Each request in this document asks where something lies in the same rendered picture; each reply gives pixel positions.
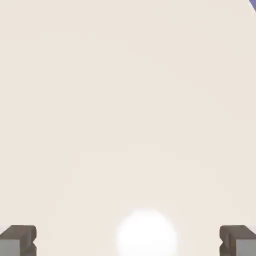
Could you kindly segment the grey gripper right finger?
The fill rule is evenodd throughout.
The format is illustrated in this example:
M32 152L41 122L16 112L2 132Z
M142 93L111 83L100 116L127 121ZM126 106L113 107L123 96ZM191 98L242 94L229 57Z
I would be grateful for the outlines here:
M222 225L219 256L256 256L256 233L245 225Z

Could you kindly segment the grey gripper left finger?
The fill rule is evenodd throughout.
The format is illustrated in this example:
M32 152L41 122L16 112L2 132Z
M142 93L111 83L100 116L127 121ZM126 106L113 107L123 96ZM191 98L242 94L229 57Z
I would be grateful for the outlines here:
M37 256L34 225L0 226L0 256Z

